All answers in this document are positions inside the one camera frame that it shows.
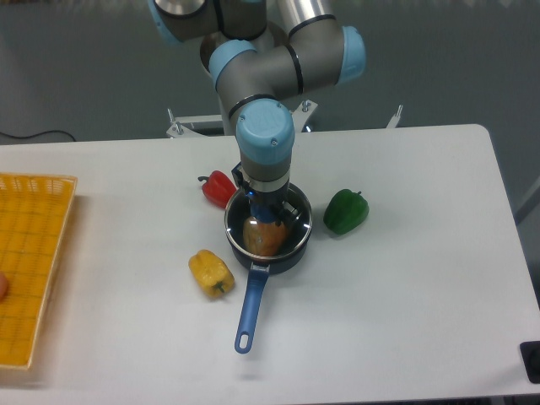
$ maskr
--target bell pepper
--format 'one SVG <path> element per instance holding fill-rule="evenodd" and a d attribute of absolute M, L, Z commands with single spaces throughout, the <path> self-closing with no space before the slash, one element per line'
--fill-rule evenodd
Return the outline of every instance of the bell pepper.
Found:
<path fill-rule="evenodd" d="M 202 185 L 202 193 L 218 207 L 225 208 L 230 198 L 236 192 L 236 187 L 227 175 L 219 170 L 212 172 L 210 177 L 202 175 L 199 181 L 206 181 Z"/>
<path fill-rule="evenodd" d="M 343 189 L 332 197 L 322 220 L 329 230 L 344 235 L 362 224 L 369 211 L 370 206 L 360 192 Z"/>
<path fill-rule="evenodd" d="M 270 257 L 278 253 L 279 248 L 289 236 L 289 230 L 282 222 L 264 224 L 255 217 L 249 217 L 244 221 L 244 245 L 246 250 L 253 255 Z"/>
<path fill-rule="evenodd" d="M 199 287 L 209 297 L 217 298 L 235 285 L 235 277 L 227 265 L 211 251 L 199 251 L 188 264 Z"/>

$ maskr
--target orange object in pot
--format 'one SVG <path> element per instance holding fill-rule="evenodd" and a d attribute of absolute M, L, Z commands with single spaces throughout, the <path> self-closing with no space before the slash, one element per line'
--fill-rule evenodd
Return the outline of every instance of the orange object in pot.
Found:
<path fill-rule="evenodd" d="M 264 224 L 255 217 L 244 221 L 244 245 L 253 255 L 271 257 L 278 253 L 279 248 L 289 236 L 289 230 L 283 223 Z"/>

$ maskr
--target green bell pepper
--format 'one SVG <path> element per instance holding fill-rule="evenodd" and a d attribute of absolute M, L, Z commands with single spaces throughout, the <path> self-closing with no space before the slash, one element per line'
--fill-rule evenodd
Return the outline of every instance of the green bell pepper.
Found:
<path fill-rule="evenodd" d="M 370 206 L 360 192 L 351 192 L 345 188 L 332 197 L 323 221 L 329 230 L 344 235 L 362 224 L 369 211 Z"/>

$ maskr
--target light blue joint cap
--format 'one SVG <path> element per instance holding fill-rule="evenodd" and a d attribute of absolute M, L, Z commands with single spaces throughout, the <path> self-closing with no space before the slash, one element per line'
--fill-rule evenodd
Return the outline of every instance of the light blue joint cap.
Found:
<path fill-rule="evenodd" d="M 342 27 L 345 47 L 341 74 L 337 84 L 346 83 L 362 74 L 365 68 L 365 46 L 362 37 L 354 27 Z"/>
<path fill-rule="evenodd" d="M 213 79 L 214 88 L 218 84 L 218 78 L 227 64 L 235 57 L 246 51 L 257 51 L 247 40 L 229 40 L 213 52 L 210 57 L 208 68 Z"/>
<path fill-rule="evenodd" d="M 293 151 L 293 117 L 279 101 L 252 101 L 238 118 L 236 141 L 249 159 L 260 165 L 275 165 Z"/>
<path fill-rule="evenodd" d="M 161 39 L 169 45 L 181 45 L 182 41 L 172 35 L 172 33 L 163 23 L 163 19 L 161 19 L 159 11 L 155 7 L 154 0 L 148 0 L 148 8 L 150 9 L 150 13 L 152 14 L 152 18 L 154 19 L 159 35 L 161 35 Z"/>

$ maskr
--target pepper stem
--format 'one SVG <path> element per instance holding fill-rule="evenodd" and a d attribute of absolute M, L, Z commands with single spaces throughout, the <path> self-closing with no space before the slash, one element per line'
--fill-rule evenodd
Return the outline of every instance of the pepper stem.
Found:
<path fill-rule="evenodd" d="M 225 290 L 223 289 L 223 283 L 221 281 L 218 281 L 213 287 L 225 294 Z"/>

